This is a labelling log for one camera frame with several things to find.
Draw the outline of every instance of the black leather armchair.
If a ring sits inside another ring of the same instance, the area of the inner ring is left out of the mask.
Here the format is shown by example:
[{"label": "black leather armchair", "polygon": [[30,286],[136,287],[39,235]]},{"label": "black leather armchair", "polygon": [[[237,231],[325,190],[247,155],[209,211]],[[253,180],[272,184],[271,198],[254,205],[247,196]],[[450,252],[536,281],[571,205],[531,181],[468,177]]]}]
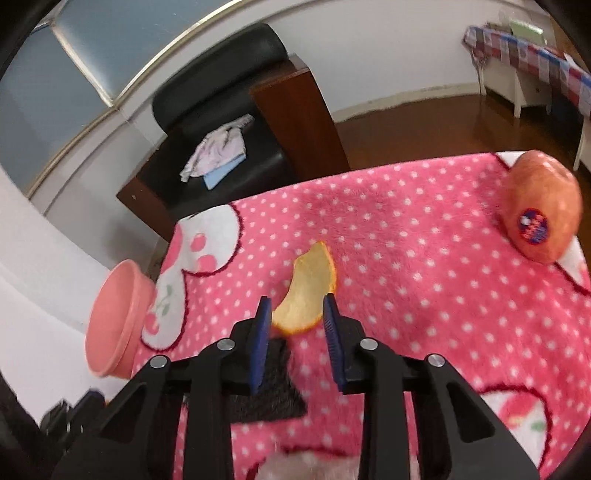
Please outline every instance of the black leather armchair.
[{"label": "black leather armchair", "polygon": [[[281,40],[266,24],[255,24],[214,46],[175,74],[154,96],[154,118],[168,137],[138,177],[178,220],[216,205],[298,181],[249,91],[269,68],[288,59]],[[202,177],[180,180],[203,137],[246,113],[246,160],[213,190]]]}]

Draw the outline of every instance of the wall baseboard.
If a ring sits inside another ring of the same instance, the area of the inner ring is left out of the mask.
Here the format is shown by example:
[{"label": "wall baseboard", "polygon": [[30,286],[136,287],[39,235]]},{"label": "wall baseboard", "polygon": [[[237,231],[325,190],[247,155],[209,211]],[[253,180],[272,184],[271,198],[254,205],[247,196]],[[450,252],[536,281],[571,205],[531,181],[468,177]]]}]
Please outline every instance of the wall baseboard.
[{"label": "wall baseboard", "polygon": [[395,93],[389,97],[378,98],[370,100],[369,102],[353,105],[342,110],[332,112],[331,116],[335,123],[344,122],[354,116],[363,115],[364,113],[373,112],[375,110],[386,110],[393,108],[403,103],[418,102],[420,100],[427,100],[431,98],[446,98],[462,95],[479,95],[480,86],[478,82],[474,83],[457,83],[454,85],[443,85],[421,90],[414,90],[411,92]]}]

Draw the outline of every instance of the cloth on chair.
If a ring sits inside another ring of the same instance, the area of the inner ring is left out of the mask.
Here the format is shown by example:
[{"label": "cloth on chair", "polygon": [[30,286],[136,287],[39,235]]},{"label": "cloth on chair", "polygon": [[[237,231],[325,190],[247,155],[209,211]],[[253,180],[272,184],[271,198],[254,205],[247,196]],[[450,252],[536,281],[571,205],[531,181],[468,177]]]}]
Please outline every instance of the cloth on chair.
[{"label": "cloth on chair", "polygon": [[182,181],[203,176],[207,188],[214,188],[246,158],[241,128],[252,121],[252,115],[244,115],[209,132],[183,168],[180,174]]}]

